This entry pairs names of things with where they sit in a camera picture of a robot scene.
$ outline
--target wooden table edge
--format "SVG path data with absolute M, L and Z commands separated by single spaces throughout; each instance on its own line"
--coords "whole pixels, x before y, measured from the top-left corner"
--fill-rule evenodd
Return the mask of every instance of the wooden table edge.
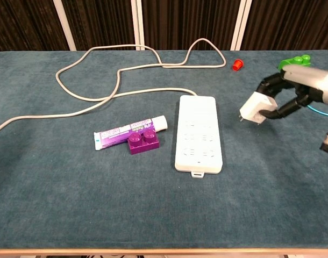
M 312 248 L 189 248 L 189 249 L 0 249 L 0 255 L 206 255 L 206 254 L 305 254 L 328 255 Z

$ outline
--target table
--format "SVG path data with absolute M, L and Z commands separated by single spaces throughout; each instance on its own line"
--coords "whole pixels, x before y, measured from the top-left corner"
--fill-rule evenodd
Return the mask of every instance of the table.
M 180 62 L 185 51 L 160 51 Z M 151 68 L 122 74 L 119 92 L 183 87 L 217 102 L 223 169 L 191 178 L 174 168 L 179 92 L 126 96 L 78 117 L 21 120 L 0 131 L 0 254 L 328 253 L 328 118 L 301 109 L 261 125 L 240 107 L 283 59 L 328 51 L 223 51 L 219 69 Z M 0 124 L 21 114 L 91 106 L 55 73 L 83 52 L 0 52 Z M 233 72 L 241 58 L 244 68 Z M 96 51 L 61 78 L 73 92 L 107 96 L 116 70 L 156 62 L 149 51 Z M 191 64 L 220 63 L 193 51 Z M 279 103 L 294 97 L 286 90 Z M 326 105 L 315 107 L 328 112 Z M 165 115 L 161 147 L 94 150 L 93 132 Z

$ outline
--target toothpaste tube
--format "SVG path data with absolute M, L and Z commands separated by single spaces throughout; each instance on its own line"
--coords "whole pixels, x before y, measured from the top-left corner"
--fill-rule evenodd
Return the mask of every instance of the toothpaste tube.
M 95 149 L 98 151 L 116 144 L 127 142 L 128 137 L 134 133 L 142 134 L 145 129 L 152 129 L 156 132 L 168 128 L 165 116 L 154 117 L 130 125 L 125 125 L 105 132 L 94 133 Z

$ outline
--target white plug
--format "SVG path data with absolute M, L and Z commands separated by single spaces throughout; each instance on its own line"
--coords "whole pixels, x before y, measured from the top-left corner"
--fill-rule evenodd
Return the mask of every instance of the white plug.
M 262 116 L 259 111 L 273 111 L 276 108 L 277 103 L 274 98 L 255 91 L 239 111 L 242 118 L 261 124 L 266 117 Z

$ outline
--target dark curtain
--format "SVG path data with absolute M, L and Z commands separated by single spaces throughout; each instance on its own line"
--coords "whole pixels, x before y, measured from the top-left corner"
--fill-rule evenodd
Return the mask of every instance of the dark curtain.
M 241 49 L 328 49 L 328 0 L 253 0 Z
M 188 49 L 198 38 L 230 49 L 240 0 L 142 0 L 145 45 Z M 202 42 L 194 49 L 211 49 Z
M 62 3 L 77 50 L 135 44 L 130 0 L 62 0 Z
M 0 51 L 69 50 L 52 0 L 0 0 Z

